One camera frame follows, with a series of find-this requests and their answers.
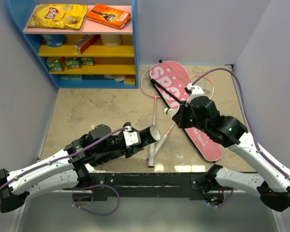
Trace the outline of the pink badminton racket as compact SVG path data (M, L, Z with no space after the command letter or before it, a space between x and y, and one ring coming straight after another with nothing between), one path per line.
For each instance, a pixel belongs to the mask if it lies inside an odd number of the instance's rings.
M211 92L211 96L210 96L210 99L212 99L213 95L214 95L214 92L215 92L215 88L214 88L214 84L213 82L208 78L208 77L205 77L205 79L211 84L212 86L212 92ZM168 129L168 131L162 136L161 140L157 143L157 145L155 146L155 150L154 150L154 157L156 157L156 155L159 153L159 151L161 150L162 146L165 144L167 138L168 138L168 135L169 133L171 132L171 130L173 129L173 127L175 126L176 124L174 123L173 125L171 125L171 127Z

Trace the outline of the black shuttlecock tube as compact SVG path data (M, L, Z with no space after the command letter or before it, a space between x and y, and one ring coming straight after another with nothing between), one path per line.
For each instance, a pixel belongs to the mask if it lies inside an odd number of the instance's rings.
M95 158L89 162L92 167L104 164L124 156L130 158L150 144L161 139L160 130L155 125L150 125L143 130L137 130L127 122L125 129L117 135L111 135L104 141L90 149Z

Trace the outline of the pink racket cover bag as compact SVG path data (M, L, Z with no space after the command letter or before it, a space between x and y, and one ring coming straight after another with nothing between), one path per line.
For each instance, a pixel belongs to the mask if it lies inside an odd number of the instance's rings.
M160 60L152 66L149 74L151 79L161 85L161 87L155 86L155 89L168 108L176 110L180 104L167 92L181 101L188 99L185 87L191 83L191 78L187 70L178 62ZM204 132L196 128L184 129L183 132L206 161L216 162L222 158L223 153L219 144L210 140Z

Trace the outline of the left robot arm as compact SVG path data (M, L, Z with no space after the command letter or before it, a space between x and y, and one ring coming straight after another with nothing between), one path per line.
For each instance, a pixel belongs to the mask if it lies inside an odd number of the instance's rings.
M102 188L91 180L87 164L95 167L122 156L130 158L159 139L155 126L137 130L126 123L112 131L100 124L47 159L16 171L1 169L0 212L14 211L55 190Z

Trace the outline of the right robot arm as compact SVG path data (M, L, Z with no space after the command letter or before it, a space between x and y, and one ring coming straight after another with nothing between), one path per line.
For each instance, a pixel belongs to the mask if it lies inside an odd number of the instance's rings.
M206 96L184 101L178 109L164 111L179 128L204 132L213 142L240 156L256 171L255 174L246 174L213 165L199 180L204 192L230 187L257 195L275 211L282 212L290 207L290 169L263 151L238 119L220 115L215 103Z

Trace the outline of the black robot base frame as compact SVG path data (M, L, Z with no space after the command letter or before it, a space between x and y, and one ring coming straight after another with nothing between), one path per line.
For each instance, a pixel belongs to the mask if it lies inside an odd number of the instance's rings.
M204 183L205 173L90 173L77 188L104 184L121 198L188 198L203 200L220 190Z

